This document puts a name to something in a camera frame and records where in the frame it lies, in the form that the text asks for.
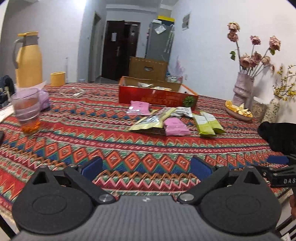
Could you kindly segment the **green snack bar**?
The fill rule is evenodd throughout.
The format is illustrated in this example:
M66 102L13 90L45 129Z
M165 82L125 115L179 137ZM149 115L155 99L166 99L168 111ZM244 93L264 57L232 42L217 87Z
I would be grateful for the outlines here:
M217 121L215 116L213 116L210 113L206 113L204 111L201 111L200 114L206 119L206 121L209 123L215 134L223 134L225 133L224 128L222 125Z
M193 114L193 120L201 137L213 137L216 135L210 123L204 116Z

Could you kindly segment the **pink snack packet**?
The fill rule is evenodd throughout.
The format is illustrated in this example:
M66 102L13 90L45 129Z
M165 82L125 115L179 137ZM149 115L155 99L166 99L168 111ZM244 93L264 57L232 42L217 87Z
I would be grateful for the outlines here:
M149 110L150 104L142 101L131 101L127 114L148 116L151 114Z
M165 133L167 136L186 136L191 132L179 118L167 118L164 121Z

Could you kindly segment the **white snack packet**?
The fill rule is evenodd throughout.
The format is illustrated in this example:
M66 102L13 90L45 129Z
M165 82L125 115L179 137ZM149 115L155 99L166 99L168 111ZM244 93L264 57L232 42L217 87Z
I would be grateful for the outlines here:
M180 118L182 116L186 116L186 117L192 118L193 117L193 114L192 114L191 108L177 107L175 109L175 111L173 113L171 113L171 117L178 117L178 118Z

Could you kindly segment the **long green nut packet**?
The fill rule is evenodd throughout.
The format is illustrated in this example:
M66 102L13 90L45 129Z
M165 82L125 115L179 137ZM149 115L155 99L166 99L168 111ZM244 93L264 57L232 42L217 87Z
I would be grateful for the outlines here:
M176 108L162 108L154 110L151 115L146 116L132 125L129 131L148 130L150 128L163 128L164 121L170 117L170 115L176 110Z

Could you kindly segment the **orange white chips packet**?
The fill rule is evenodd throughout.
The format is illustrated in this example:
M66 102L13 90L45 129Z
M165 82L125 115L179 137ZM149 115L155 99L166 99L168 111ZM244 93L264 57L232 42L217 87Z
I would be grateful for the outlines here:
M164 90L164 91L172 91L171 88L161 87L161 86L155 86L155 87L152 87L151 89L155 89L155 90Z

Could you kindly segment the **silver foil snack packet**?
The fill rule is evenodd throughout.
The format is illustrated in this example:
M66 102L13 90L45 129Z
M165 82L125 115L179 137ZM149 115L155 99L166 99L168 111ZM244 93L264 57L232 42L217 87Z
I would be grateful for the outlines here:
M154 87L154 85L152 83L139 82L137 85L138 85L138 87L141 87L141 88L152 88L152 87Z

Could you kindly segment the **floral white small vase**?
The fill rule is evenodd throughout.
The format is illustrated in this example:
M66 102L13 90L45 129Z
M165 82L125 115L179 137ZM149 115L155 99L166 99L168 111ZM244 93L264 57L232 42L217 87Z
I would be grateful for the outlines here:
M276 116L280 109L280 99L278 97L274 97L265 112L265 115L262 119L262 122L268 121L269 123L274 123L276 121Z

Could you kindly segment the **jar of seeds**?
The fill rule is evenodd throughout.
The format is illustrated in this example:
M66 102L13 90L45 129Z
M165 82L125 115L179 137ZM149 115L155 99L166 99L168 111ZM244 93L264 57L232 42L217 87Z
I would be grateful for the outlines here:
M256 96L253 97L251 112L252 112L253 118L256 121L261 122L263 120L263 117L266 113L267 108L268 108L268 104L265 103L262 99Z

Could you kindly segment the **patterned red tablecloth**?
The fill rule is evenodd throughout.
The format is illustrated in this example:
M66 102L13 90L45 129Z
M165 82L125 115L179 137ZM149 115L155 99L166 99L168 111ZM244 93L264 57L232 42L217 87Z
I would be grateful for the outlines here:
M201 138L195 123L182 118L190 134L167 136L158 129L133 133L138 121L118 101L114 84L72 83L46 86L51 108L41 114L38 133L27 137L14 116L1 123L1 214L10 215L13 202L41 165L61 170L99 156L103 170L94 183L112 195L171 195L199 183L190 162L197 156L214 166L231 169L265 165L273 154L258 135L257 123L244 123L229 116L221 99L200 96L195 113L211 113L225 133Z

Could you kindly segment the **yellow flower branches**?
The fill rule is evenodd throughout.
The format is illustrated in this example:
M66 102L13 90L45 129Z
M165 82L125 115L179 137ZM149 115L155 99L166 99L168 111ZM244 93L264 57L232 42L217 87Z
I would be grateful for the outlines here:
M282 101L295 97L295 65L280 66L275 75L273 94Z

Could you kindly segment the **purple tissue pack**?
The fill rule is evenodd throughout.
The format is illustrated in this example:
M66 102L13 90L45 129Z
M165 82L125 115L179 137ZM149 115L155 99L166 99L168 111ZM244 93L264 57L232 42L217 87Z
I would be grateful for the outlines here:
M49 93L46 90L39 90L40 111L50 109Z

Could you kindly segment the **clear plastic cup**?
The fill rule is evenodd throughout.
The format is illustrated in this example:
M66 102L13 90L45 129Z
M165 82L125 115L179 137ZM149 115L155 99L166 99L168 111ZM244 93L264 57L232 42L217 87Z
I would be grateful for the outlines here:
M39 90L35 88L18 90L11 96L11 102L21 131L27 136L37 133L41 126Z

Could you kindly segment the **yellow thermos jug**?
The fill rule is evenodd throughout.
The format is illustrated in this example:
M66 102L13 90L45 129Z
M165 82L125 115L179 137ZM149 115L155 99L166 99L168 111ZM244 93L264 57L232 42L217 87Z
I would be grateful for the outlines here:
M38 44L38 31L19 33L14 42L13 64L16 84L29 88L43 82L42 53Z

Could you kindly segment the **dark brown door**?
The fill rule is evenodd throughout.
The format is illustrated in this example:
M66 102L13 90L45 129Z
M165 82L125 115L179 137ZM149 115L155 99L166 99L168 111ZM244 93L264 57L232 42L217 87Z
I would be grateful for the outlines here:
M130 58L136 56L140 23L107 21L101 76L118 81L128 76Z

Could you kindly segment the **wall poster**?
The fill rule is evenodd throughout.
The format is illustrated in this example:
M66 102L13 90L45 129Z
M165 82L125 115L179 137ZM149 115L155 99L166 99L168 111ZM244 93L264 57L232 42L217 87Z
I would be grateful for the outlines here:
M190 14L187 14L183 17L182 30L189 29L189 20L190 20Z

